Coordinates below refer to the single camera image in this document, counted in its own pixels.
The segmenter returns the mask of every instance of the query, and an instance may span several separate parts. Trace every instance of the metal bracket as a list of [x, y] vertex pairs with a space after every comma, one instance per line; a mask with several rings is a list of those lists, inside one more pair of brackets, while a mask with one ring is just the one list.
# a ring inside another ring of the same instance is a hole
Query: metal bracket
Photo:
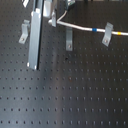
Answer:
[[72, 35], [72, 28], [66, 27], [66, 51], [73, 50]]
[[56, 27], [56, 10], [55, 9], [52, 12], [52, 26]]
[[24, 7], [26, 8], [27, 5], [28, 5], [29, 0], [22, 0], [22, 1], [23, 1], [23, 5], [24, 5]]
[[102, 43], [104, 45], [106, 45], [107, 47], [108, 47], [110, 40], [111, 40], [112, 30], [113, 30], [113, 25], [110, 23], [107, 23], [107, 25], [105, 27], [105, 35], [104, 35], [104, 38], [102, 40]]
[[29, 29], [30, 29], [30, 21], [24, 20], [24, 23], [21, 26], [22, 35], [20, 37], [19, 43], [24, 44], [27, 40]]

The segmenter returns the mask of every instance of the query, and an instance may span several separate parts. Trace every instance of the vertical support pillar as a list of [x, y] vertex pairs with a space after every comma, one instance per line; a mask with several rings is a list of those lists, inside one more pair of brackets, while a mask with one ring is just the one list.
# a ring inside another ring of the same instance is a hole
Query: vertical support pillar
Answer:
[[39, 59], [44, 0], [34, 0], [27, 66], [36, 70]]

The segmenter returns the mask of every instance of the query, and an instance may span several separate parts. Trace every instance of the white cable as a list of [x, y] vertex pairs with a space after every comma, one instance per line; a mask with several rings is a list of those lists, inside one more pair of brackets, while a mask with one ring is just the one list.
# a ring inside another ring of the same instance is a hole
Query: white cable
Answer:
[[[77, 25], [74, 25], [74, 24], [65, 23], [63, 21], [60, 21], [60, 20], [62, 20], [65, 17], [66, 14], [67, 14], [67, 11], [65, 11], [64, 14], [57, 20], [57, 23], [58, 24], [63, 25], [63, 26], [66, 26], [66, 27], [71, 27], [71, 28], [83, 30], [83, 31], [92, 31], [93, 30], [93, 28], [81, 27], [81, 26], [77, 26]], [[96, 29], [96, 32], [103, 32], [103, 33], [105, 33], [105, 29], [99, 29], [99, 28], [97, 28]], [[128, 33], [125, 33], [125, 32], [115, 32], [115, 31], [112, 31], [112, 34], [113, 35], [128, 36]]]

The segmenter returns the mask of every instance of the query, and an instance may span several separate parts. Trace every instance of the silver metal part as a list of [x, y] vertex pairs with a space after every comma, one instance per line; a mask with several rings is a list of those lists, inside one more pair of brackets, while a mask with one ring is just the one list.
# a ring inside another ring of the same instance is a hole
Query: silver metal part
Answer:
[[27, 7], [28, 2], [29, 2], [29, 0], [24, 0], [23, 5], [24, 5], [25, 8]]
[[66, 27], [66, 51], [73, 50], [72, 35], [72, 28]]
[[30, 29], [30, 21], [24, 20], [24, 23], [21, 26], [22, 35], [20, 37], [19, 43], [24, 44], [27, 40], [29, 29]]
[[57, 7], [57, 0], [45, 0], [43, 16], [51, 18], [53, 10]]
[[107, 47], [108, 47], [110, 40], [111, 40], [112, 30], [113, 30], [113, 25], [110, 23], [107, 23], [107, 25], [105, 27], [105, 35], [104, 35], [104, 38], [102, 40], [102, 43]]
[[56, 27], [56, 11], [53, 10], [52, 12], [52, 26]]
[[75, 0], [65, 0], [65, 2], [67, 10], [69, 10], [75, 4]]

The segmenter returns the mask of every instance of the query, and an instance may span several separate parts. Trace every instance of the screw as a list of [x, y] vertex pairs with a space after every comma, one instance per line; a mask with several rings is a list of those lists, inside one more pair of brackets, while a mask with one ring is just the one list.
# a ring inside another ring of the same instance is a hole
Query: screw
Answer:
[[68, 47], [69, 47], [69, 48], [71, 48], [72, 46], [71, 46], [71, 45], [69, 45]]
[[105, 40], [105, 43], [108, 43], [108, 40]]
[[22, 41], [24, 41], [24, 38], [21, 38]]

